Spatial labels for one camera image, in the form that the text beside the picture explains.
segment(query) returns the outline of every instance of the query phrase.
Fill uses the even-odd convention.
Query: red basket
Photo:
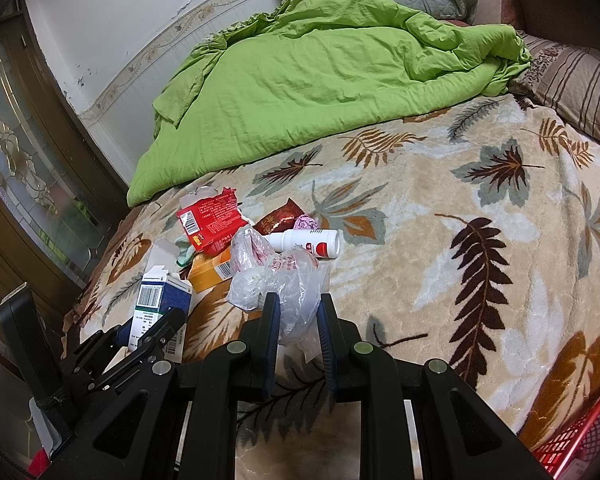
[[[600,452],[600,399],[589,413],[533,450],[534,456],[555,478],[575,480]]]

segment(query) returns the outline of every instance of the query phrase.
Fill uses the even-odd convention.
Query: red box
[[[177,215],[196,252],[210,256],[224,250],[235,232],[248,223],[238,211],[235,189],[227,187],[216,196],[179,210]]]

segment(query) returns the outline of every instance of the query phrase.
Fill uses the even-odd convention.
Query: blanket
[[[157,138],[128,203],[365,124],[496,96],[529,59],[509,25],[456,27],[393,0],[285,0],[183,62],[154,101]]]
[[[600,146],[511,94],[358,128],[195,185],[233,187],[257,221],[292,198],[339,229],[340,317],[394,357],[453,368],[529,447],[600,394]],[[82,339],[125,322],[148,250],[182,236],[175,187],[149,202],[74,312]],[[245,313],[211,289],[185,358],[237,338]],[[236,478],[358,477],[360,409],[334,405],[320,360],[278,351],[266,404],[242,406]]]

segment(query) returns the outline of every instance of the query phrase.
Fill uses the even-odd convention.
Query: door
[[[128,212],[124,184],[80,127],[23,14],[0,22],[0,300],[28,282],[58,335]]]

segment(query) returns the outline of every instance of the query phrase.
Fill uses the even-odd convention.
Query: leaf pattern blanket
[[[600,146],[508,94],[323,138],[196,181],[237,189],[258,220],[291,197],[344,249],[339,316],[397,358],[440,357],[528,446],[600,394]],[[173,188],[149,202],[74,319],[84,339],[131,315],[151,244],[182,235]],[[186,360],[236,338],[245,313],[210,290]],[[330,401],[320,360],[278,352],[265,404],[238,416],[241,479],[349,479],[360,407]]]

